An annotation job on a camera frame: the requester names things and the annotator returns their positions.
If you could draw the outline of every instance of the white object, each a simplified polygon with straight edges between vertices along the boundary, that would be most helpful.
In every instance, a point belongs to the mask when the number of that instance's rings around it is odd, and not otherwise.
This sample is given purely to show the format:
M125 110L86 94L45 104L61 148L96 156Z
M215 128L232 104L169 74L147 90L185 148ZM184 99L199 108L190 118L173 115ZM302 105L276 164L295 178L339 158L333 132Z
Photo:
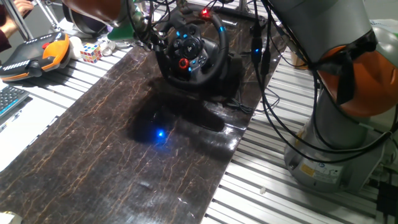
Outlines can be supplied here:
M70 42L70 58L79 60L81 59L80 50L83 48L83 43L79 37L69 38Z
M262 189L260 189L260 194L265 194L267 191L266 187L262 187Z
M398 21L393 19L371 19L373 27L380 27L386 29L393 34L398 34Z
M116 43L111 40L103 40L99 46L101 47L102 55L110 56L112 55L113 50L116 48Z
M0 213L0 224L10 224L13 218L11 214Z

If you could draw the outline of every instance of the black cable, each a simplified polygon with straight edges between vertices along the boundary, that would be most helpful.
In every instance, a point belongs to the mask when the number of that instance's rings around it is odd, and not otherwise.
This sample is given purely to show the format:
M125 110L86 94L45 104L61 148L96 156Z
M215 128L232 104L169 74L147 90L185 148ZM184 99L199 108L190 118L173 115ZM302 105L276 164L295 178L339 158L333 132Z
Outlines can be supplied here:
M166 11L164 12L164 14L162 15L162 17L160 17L160 19L159 19L157 22L153 23L152 27L155 27L157 24L161 24L161 23L163 23L163 22L168 22L168 21L170 21L170 18L171 18L170 5L171 5L173 2L175 2L175 1L176 1L176 0L173 0L173 1L171 1L170 3L167 2L167 0L164 1L164 2L166 2ZM168 18L167 20L163 21L163 19L164 19L167 15L169 15L169 18Z
M253 108L243 105L234 98L229 99L229 102L225 103L225 105L234 110L240 110L245 114L253 114Z
M254 3L254 2L255 2L255 0L248 1L248 3L246 3L246 5L248 6L250 3Z
M267 12L268 12L268 14L269 14L269 19L271 19L271 18L272 18L271 10L270 10L267 6L264 6L264 7L266 8L266 10L267 10ZM315 94L317 94L316 84L317 84L317 83L314 82L315 91L316 91ZM300 137L298 137L295 133L293 133L293 132L292 132L292 131L291 131L279 118L278 118L278 116L273 112L271 106L270 106L269 104L267 104L267 105L268 105L268 107L269 107L270 112L271 112L272 115L275 117L275 119L279 122L279 124L280 124L289 134L291 134L293 137L295 137L297 140L299 140L299 141L302 142L303 144L307 145L308 147L311 147L311 148L316 149L316 150L318 150L318 151L327 152L327 153L330 153L330 154L351 154L351 153L355 153L355 152L361 152L360 154L362 154L362 153L364 153L364 152L370 151L371 149L374 149L376 146L380 145L380 143L384 142L384 140L388 139L389 136L392 134L392 133L384 133L379 139L377 139L376 141L374 141L372 144L370 144L370 145L368 145L368 146L366 146L366 147L362 147L361 149L351 149L351 150L345 150L345 151L331 151L331 150L321 149L321 148L319 148L319 147L316 147L316 146L313 146L313 145L309 144L308 142L306 142L306 141L304 141L303 139L301 139Z
M272 44L274 45L275 49L278 51L279 55L286 61L286 63L288 63L289 65L291 65L291 66L293 66L293 67L302 67L302 66L305 66L305 64L304 64L304 65L296 66L296 65L292 65L291 63L289 63L289 62L285 59L285 57L282 55L282 53L279 51L279 49L277 48L277 46L276 46L276 44L274 43L274 41L273 41L272 38L271 38L271 42L272 42ZM317 82L317 74L313 74L313 77L314 77L314 83L316 83L316 82ZM317 97L317 94L315 94L315 96L314 96L314 106L313 106L313 116L312 116L312 118L313 118L313 124L314 124L314 129L315 129L315 132L316 132L317 136L319 137L319 139L321 140L321 142L322 142L324 145L326 145L327 147L329 147L329 148L331 148L331 149L333 149L333 150L341 150L341 149L348 150L348 149L345 149L345 148L340 148L340 147L332 146L331 144L329 144L328 142L326 142L325 139L324 139L324 138L322 137L322 135L320 134L319 129L318 129L318 126L317 126L317 121L316 121L316 119L315 119L315 117L316 117L316 116L315 116L315 114L316 114L316 108L317 108L317 98L318 98L318 97ZM358 124L358 125L362 125L361 123L355 121L355 120L354 120L353 118L351 118L350 116L346 115L346 114L345 114L344 112L342 112L339 108L336 108L336 109L337 109L340 113L342 113L343 116L344 116L345 118L348 118L350 121L354 121L354 123L356 123L356 124ZM398 105L397 105L397 109L396 109L396 115L398 116ZM376 130L376 129L373 129L373 130L376 131L376 132L378 132L378 133L380 133L380 134L383 133L383 132L378 131L378 130Z
M210 7L210 10L214 7L214 5L217 3L217 0L214 1L213 5Z
M159 1L155 1L155 0L147 0L147 1L152 1L152 2L154 2L154 3L157 3L157 4L160 4L161 6L166 6L166 5L168 5L168 4L173 4L176 0L173 0L173 1L171 1L170 3L165 3L165 1L163 1L163 2L159 2Z
M134 30L134 33L137 35L138 39L144 43L141 39L141 36L138 34L137 29L136 29L136 25L134 25L134 21L132 20L132 16L131 16L131 9L130 9L130 2L129 0L126 0L126 7L127 7L127 16L130 20L132 29Z
M273 109L280 102L280 96L277 93L275 93L274 91L270 90L269 88L267 88L267 90L269 90L271 93L275 94L275 96L277 97L275 102L273 102L273 104L271 104L271 108ZM256 112L265 112L265 109L264 110L256 110Z
M392 122L391 129L394 129L394 126L397 125L397 120L398 120L398 105L396 105L396 113L394 115L394 120Z
M262 86L263 83L261 83L261 78L260 78L259 69L256 67L256 65L254 65L254 70L255 70L255 72L256 72L256 77L257 77L257 80L258 80L258 82L259 82L260 90L261 90L261 93L262 93L262 105L263 105L264 108L266 108L266 105L267 105L268 110L272 111L272 108L271 108L270 104L268 103L267 97L266 97L266 95L265 95L265 93L264 93L264 88L263 88L263 86ZM278 135L290 148L292 148L294 151L296 151L296 152L297 152L298 154L300 154L302 157L304 157L304 158L306 158L306 159L308 159L308 160L311 160L311 161L313 161L313 162L322 162L322 163L327 163L327 164L335 164L335 163L350 161L350 160L355 159L355 158L357 158L357 157L359 157L359 156L362 156L363 154L365 154L365 153L368 152L368 151L363 151L363 152L360 152L360 153L358 153L358 154L356 154L356 155L354 155L354 156L347 157L347 158L345 158L345 159L336 160L336 161L323 161L323 160L319 160L319 159L314 159L314 158L312 158L312 157L309 157L309 156L305 155L305 154L302 153L300 150L298 150L298 149L295 148L293 145L291 145L291 143L289 143L289 141L288 141L285 137L283 137L283 135L282 135L282 134L279 132L279 130L276 128L276 126L275 126L274 123L272 122L272 120L271 120L269 114L268 114L268 113L265 113L265 115L267 116L267 119L268 119L269 124L270 124L270 125L272 126L272 128L275 130L275 132L277 133L277 135Z
M278 47L276 46L276 44L274 43L274 40L271 38L271 42L272 42L272 44L273 44L273 46L275 47L275 49L276 49L276 51L278 51L278 54L280 55L280 57L282 57L282 59L283 60L285 60L285 62L287 63L287 64L289 64L290 66L293 66L293 67L295 67L295 68L300 68L300 67L306 67L307 66L307 64L303 64L303 65L293 65L293 64L291 64L290 62L288 62L287 60L286 60L286 58L283 56L283 54L280 52L280 50L278 49Z
M209 7L209 5L210 5L211 3L215 3L215 2L217 2L217 0L210 1L210 2L205 6L205 9L206 9L207 7Z

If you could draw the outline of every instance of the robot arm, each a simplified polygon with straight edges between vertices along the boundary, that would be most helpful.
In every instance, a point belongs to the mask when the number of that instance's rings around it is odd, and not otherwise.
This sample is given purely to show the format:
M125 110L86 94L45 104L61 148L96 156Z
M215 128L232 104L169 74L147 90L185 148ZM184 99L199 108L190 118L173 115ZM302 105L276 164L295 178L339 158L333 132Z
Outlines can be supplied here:
M362 0L269 2L348 114L374 116L398 103L398 38L372 29Z
M143 1L63 1L76 12L113 26L111 40L147 42L157 37L139 7ZM362 0L262 1L270 3L297 39L305 60L318 65L326 88L348 114L374 116L398 103L398 38L372 29ZM185 1L177 4L183 7Z

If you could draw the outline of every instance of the steering wheel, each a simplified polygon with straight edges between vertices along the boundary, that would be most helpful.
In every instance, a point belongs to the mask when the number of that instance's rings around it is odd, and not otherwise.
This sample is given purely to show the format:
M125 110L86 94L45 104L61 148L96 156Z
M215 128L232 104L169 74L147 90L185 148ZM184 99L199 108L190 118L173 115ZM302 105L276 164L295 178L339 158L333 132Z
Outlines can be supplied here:
M186 22L186 16L198 14L204 21L211 21L218 31L220 44L202 38L200 28ZM173 86L183 90L197 90L218 78L229 52L227 32L222 20L203 6L189 5L170 15L170 20L160 28L167 34L176 30L166 50L156 50L156 58L163 77Z

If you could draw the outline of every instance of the label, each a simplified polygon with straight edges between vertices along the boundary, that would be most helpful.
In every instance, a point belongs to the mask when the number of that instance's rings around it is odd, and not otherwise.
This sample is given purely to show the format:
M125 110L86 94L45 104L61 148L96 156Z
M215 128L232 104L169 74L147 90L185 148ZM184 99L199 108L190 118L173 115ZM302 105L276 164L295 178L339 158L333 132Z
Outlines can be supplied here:
M324 164L304 159L300 170L310 177L322 182L335 184L340 176L343 166Z

